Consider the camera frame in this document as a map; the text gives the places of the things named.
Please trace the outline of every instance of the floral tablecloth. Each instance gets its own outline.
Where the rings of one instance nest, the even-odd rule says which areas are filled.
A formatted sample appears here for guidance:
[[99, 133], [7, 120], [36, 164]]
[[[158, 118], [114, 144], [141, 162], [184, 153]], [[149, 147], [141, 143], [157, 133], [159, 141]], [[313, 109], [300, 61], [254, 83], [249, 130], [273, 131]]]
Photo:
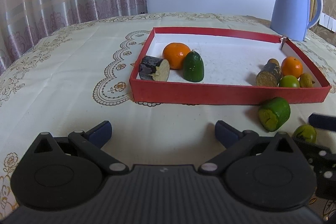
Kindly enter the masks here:
[[[238, 130], [266, 133], [256, 106], [178, 105], [134, 102], [129, 75], [153, 27], [200, 26], [274, 34], [269, 22], [249, 16], [162, 13], [114, 17], [62, 28], [43, 38], [0, 76], [0, 219], [18, 205], [11, 175], [20, 158], [43, 131], [66, 136], [109, 120], [114, 132], [103, 150], [132, 164], [194, 164], [223, 150], [214, 124], [223, 119]], [[323, 103], [291, 105], [281, 130], [293, 132], [312, 112], [336, 115], [336, 48], [312, 32], [296, 45], [332, 84]], [[318, 143], [336, 150], [331, 132]], [[312, 199], [325, 217], [333, 201]]]

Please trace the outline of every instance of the tangerine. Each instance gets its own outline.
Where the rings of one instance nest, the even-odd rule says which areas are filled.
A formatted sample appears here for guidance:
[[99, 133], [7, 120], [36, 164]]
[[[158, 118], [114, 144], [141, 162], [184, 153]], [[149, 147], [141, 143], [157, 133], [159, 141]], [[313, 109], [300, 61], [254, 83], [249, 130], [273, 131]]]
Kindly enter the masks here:
[[173, 42], [163, 49], [162, 56], [168, 60], [171, 69], [182, 69], [183, 60], [190, 52], [191, 50], [187, 45]]
[[289, 56], [282, 61], [281, 71], [283, 76], [293, 75], [298, 79], [303, 72], [303, 67], [300, 60], [293, 56]]

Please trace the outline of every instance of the black ribbed surface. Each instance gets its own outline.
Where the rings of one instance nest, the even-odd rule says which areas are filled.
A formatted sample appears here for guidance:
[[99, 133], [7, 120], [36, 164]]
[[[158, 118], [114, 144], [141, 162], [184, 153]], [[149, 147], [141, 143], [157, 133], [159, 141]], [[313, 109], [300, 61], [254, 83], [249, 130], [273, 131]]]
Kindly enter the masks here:
[[19, 207], [3, 224], [318, 224], [308, 208], [261, 212], [238, 203], [216, 177], [193, 166], [137, 165], [109, 177], [90, 201], [60, 212]]

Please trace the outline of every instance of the kettle handle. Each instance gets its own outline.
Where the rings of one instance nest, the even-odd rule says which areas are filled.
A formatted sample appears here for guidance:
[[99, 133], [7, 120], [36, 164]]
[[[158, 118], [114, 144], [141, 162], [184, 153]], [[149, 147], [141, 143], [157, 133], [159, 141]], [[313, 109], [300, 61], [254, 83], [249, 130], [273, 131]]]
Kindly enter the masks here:
[[316, 1], [317, 1], [317, 11], [316, 11], [314, 18], [310, 22], [308, 22], [307, 29], [309, 29], [310, 27], [313, 27], [319, 21], [319, 18], [322, 13], [323, 0], [316, 0]]

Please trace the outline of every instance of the orange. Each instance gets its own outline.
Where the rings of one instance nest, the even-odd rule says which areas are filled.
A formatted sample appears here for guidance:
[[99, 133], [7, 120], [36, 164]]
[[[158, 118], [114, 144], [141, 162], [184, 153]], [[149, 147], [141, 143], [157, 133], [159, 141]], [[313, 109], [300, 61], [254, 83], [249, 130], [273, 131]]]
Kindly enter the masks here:
[[303, 72], [303, 67], [300, 62], [295, 57], [286, 57], [281, 63], [281, 71], [283, 76], [293, 75], [296, 78], [299, 78]]
[[182, 69], [185, 56], [190, 53], [190, 48], [183, 43], [170, 43], [162, 53], [164, 59], [167, 59], [171, 69]]

